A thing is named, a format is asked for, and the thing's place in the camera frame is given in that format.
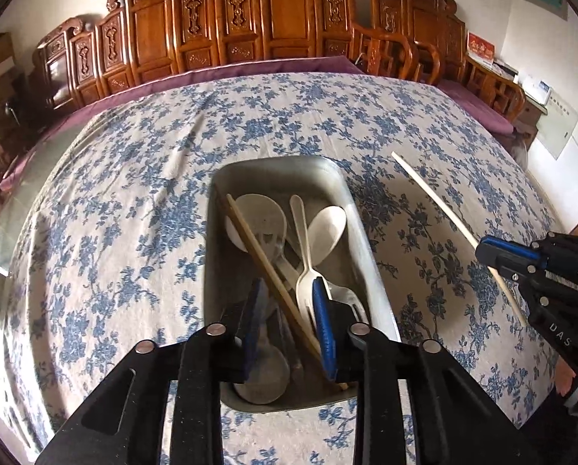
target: metal tray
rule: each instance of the metal tray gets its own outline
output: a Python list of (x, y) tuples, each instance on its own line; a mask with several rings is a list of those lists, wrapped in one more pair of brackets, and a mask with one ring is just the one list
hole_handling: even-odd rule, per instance
[[(319, 266), (327, 279), (351, 288), (360, 298), (371, 324), (390, 340), (400, 341), (399, 329), (388, 302), (358, 209), (341, 170), (324, 157), (296, 155), (235, 162), (218, 170), (211, 181), (207, 210), (203, 313), (205, 324), (216, 322), (228, 303), (246, 298), (252, 280), (260, 276), (250, 256), (229, 240), (217, 194), (263, 194), (285, 211), (294, 232), (289, 199), (304, 200), (308, 223), (326, 206), (340, 206), (347, 214), (347, 228), (333, 252)], [(274, 342), (274, 334), (269, 332)], [(314, 407), (356, 396), (355, 388), (338, 391), (326, 382), (315, 360), (296, 345), (304, 365), (304, 382), (290, 383), (287, 391), (269, 405), (254, 405), (241, 399), (230, 384), (221, 386), (221, 400), (243, 412), (270, 412)]]

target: chopstick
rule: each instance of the chopstick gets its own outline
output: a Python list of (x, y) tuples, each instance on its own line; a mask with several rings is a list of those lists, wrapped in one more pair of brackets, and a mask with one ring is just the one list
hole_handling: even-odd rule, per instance
[[(468, 230), (467, 226), (461, 221), (461, 219), (457, 217), (457, 215), (455, 215), (452, 209), (450, 209), (450, 207), (445, 202), (443, 202), (442, 198), (440, 198), (433, 191), (433, 189), (431, 189), (431, 187), (429, 187), (426, 184), (426, 182), (422, 179), (422, 177), (418, 175), (417, 172), (415, 172), (414, 169), (412, 169), (412, 167), (409, 166), (407, 162), (405, 162), (396, 152), (393, 152), (392, 156), (396, 160), (396, 162), (398, 162), (401, 165), (401, 167), (407, 172), (407, 174), (418, 185), (420, 185), (420, 188), (423, 189), (423, 191), (426, 192), (429, 195), (429, 197), (435, 201), (435, 204), (440, 206), (440, 209), (448, 216), (448, 218), (452, 220), (452, 223), (457, 226), (457, 229), (461, 231), (461, 234), (465, 236), (468, 242), (472, 245), (472, 248), (476, 251), (476, 246), (479, 245), (479, 242), (476, 239), (476, 237), (474, 237), (474, 235)], [(519, 304), (517, 303), (517, 300), (514, 298), (510, 288), (504, 282), (504, 279), (500, 276), (497, 270), (495, 270), (492, 267), (490, 267), (489, 270), (491, 271), (491, 274), (493, 275), (499, 287), (504, 292), (504, 295), (507, 297), (508, 302), (511, 304), (511, 307), (513, 308), (513, 312), (517, 316), (517, 319), (519, 320), (519, 322), (523, 327), (527, 327), (528, 321), (526, 320), (524, 314), (521, 312)]]
[[(302, 320), (302, 316), (300, 315), (296, 304), (293, 302), (293, 299), (291, 299), (291, 296), (287, 292), (283, 282), (263, 252), (263, 249), (261, 248), (259, 241), (250, 229), (250, 226), (246, 222), (245, 218), (243, 218), (237, 203), (230, 194), (226, 194), (224, 198), (220, 193), (218, 196), (221, 199), (221, 205), (224, 207), (226, 215), (229, 217), (231, 222), (233, 222), (235, 230), (239, 234), (243, 245), (246, 247), (246, 251), (252, 257), (268, 288), (271, 290), (272, 295), (274, 295), (278, 301), (278, 305), (285, 314), (289, 326), (293, 330), (294, 334), (299, 338), (299, 340), (302, 341), (302, 344), (306, 347), (306, 349), (314, 355), (315, 359), (317, 359), (317, 364), (323, 371), (323, 365), (321, 363), (321, 346), (319, 345), (319, 340), (317, 340), (313, 333), (306, 327), (306, 324)], [(339, 383), (338, 386), (342, 390), (347, 389), (347, 385), (345, 383)]]

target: wooden armrest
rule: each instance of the wooden armrest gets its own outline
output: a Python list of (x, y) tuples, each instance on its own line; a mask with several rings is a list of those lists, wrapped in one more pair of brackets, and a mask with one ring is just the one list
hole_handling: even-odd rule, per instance
[(428, 85), (438, 85), (444, 74), (443, 61), (440, 50), (433, 44), (427, 42), (416, 42), (418, 48), (420, 65), (416, 68), (414, 76), (415, 82), (420, 82), (420, 77), (424, 71), (423, 62), (427, 61), (431, 66), (431, 74), (426, 79)]
[(404, 34), (364, 28), (352, 22), (349, 59), (362, 60), (369, 75), (411, 79), (418, 67), (418, 48)]
[(463, 61), (459, 83), (509, 122), (519, 116), (526, 102), (526, 95), (519, 85), (468, 55)]

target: floral tablecloth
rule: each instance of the floral tablecloth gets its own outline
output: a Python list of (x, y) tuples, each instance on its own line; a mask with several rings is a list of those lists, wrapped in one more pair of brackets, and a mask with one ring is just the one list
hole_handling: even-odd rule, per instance
[[(137, 341), (172, 343), (203, 325), (214, 171), (298, 153), (324, 155), (344, 170), (404, 341), (441, 341), (522, 424), (548, 393), (554, 355), (520, 326), (393, 150), (476, 236), (530, 243), (559, 230), (489, 133), (427, 85), (273, 74), (172, 89), (96, 116), (31, 209), (0, 310), (10, 422), (31, 452)], [(258, 415), (223, 407), (225, 461), (350, 463), (355, 416), (355, 400)]]

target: human hand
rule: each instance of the human hand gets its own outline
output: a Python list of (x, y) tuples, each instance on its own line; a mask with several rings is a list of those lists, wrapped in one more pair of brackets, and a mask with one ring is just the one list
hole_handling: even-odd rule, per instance
[(573, 369), (559, 356), (556, 363), (556, 391), (562, 397), (571, 391), (574, 377)]

